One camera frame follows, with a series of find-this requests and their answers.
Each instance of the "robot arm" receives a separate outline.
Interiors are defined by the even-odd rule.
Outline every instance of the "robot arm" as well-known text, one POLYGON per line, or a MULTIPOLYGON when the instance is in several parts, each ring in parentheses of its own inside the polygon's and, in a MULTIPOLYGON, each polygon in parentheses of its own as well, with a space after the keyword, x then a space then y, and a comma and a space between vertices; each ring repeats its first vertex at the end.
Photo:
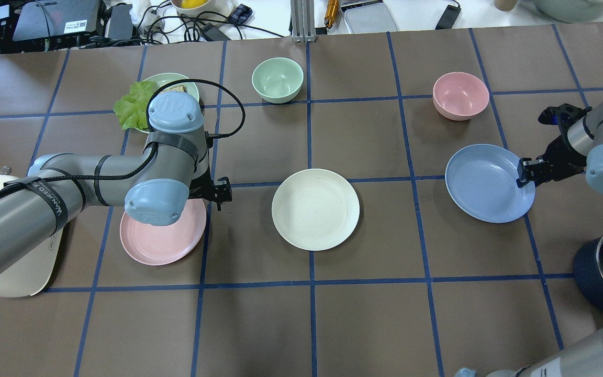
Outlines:
POLYGON ((208 135, 192 96, 157 95, 173 84, 149 103, 153 131, 141 157, 48 155, 35 161, 27 178, 0 191, 0 273, 90 205, 124 206, 135 220, 169 225, 188 198, 214 201, 218 209, 232 200, 229 179, 214 184, 210 178, 208 148, 213 138, 238 128, 208 135))
POLYGON ((549 107, 539 116, 543 124, 558 125, 560 136, 535 160, 521 158, 518 187, 561 181, 584 172, 586 181, 603 193, 603 102, 596 108, 579 109, 564 104, 549 107))

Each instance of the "orange screwdriver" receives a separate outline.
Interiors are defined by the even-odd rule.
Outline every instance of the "orange screwdriver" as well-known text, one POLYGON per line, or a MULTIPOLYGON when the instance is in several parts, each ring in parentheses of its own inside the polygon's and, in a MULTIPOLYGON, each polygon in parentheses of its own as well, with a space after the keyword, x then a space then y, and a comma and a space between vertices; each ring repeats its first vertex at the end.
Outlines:
POLYGON ((334 20, 337 18, 339 12, 339 0, 328 0, 327 12, 325 13, 325 26, 328 29, 332 28, 334 20))

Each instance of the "blue plate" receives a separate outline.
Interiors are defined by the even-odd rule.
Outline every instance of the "blue plate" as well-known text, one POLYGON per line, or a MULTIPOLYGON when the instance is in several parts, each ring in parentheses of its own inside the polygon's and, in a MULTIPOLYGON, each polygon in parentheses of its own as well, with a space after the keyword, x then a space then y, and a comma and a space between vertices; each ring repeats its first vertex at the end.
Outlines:
POLYGON ((450 198, 467 214, 489 223, 519 219, 534 203, 534 182, 518 188, 519 158, 504 148, 474 144, 457 151, 445 167, 450 198))

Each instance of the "gray kettle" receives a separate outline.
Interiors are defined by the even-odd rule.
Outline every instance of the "gray kettle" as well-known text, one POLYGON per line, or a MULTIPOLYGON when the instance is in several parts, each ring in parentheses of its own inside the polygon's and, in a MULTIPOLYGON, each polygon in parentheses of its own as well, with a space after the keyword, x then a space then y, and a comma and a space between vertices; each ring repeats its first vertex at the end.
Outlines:
POLYGON ((603 0, 534 0, 534 5, 563 22, 587 22, 603 16, 603 0))

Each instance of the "sticker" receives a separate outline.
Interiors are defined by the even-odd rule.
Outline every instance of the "sticker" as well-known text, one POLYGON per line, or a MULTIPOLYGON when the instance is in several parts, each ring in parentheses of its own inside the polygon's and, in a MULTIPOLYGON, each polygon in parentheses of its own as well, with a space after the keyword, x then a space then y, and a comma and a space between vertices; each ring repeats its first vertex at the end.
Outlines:
POLYGON ((64 24, 64 33, 77 33, 79 31, 85 31, 88 26, 88 20, 83 19, 82 21, 72 21, 64 24))
POLYGON ((560 358, 555 358, 532 371, 530 377, 562 377, 560 358))

